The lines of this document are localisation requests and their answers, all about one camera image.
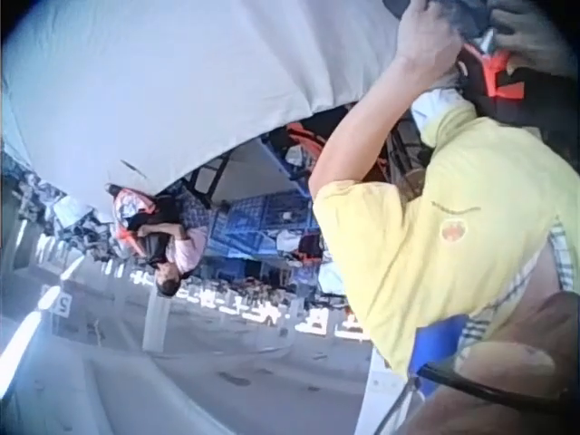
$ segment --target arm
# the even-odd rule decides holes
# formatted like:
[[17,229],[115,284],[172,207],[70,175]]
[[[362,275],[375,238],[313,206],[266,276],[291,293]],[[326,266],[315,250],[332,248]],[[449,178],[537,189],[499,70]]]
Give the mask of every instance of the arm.
[[454,64],[461,40],[440,16],[440,5],[411,0],[399,29],[397,54],[369,93],[324,146],[310,177],[313,198],[334,181],[360,182],[395,122]]
[[165,233],[174,236],[176,240],[187,240],[188,233],[180,224],[143,225],[139,228],[139,236],[145,237],[150,233]]

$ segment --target plaid shirt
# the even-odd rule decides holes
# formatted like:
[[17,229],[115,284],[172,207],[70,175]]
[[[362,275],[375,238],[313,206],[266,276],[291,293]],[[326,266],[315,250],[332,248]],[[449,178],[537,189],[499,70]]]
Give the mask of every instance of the plaid shirt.
[[[574,269],[566,243],[566,234],[561,224],[557,223],[552,227],[548,235],[548,241],[554,252],[560,289],[565,292],[571,292],[574,289]],[[509,316],[525,293],[538,258],[539,252],[514,277],[506,292],[488,304],[479,313],[469,318],[459,338],[459,349],[483,340],[489,331],[495,330],[494,322],[497,319]]]

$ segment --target black bag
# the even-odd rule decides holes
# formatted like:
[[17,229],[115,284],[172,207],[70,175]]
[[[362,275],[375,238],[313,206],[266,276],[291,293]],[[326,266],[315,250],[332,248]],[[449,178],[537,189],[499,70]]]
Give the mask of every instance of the black bag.
[[[128,230],[137,231],[142,225],[178,224],[179,211],[175,200],[169,195],[153,198],[156,205],[155,213],[138,213],[129,221]],[[145,237],[139,237],[138,241],[146,253],[147,264],[153,268],[158,263],[165,263],[167,257],[165,251],[171,240],[169,234],[151,233]]]

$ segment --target white tarp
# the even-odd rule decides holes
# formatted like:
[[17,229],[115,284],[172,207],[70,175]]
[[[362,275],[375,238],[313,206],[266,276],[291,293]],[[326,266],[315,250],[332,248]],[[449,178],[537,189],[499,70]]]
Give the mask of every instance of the white tarp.
[[391,60],[396,26],[381,0],[46,0],[3,47],[4,139],[40,177],[109,212],[107,182],[156,193],[259,134],[359,100]]

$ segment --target fingers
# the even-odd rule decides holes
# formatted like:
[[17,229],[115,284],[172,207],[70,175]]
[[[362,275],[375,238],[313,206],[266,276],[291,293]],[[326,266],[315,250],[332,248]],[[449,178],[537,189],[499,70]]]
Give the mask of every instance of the fingers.
[[495,41],[499,48],[509,52],[518,53],[526,48],[520,34],[496,34]]
[[491,11],[490,21],[493,26],[504,26],[513,30],[522,30],[530,25],[529,15],[512,14],[501,9]]
[[532,5],[529,0],[488,0],[488,9],[503,9],[515,14],[529,12]]

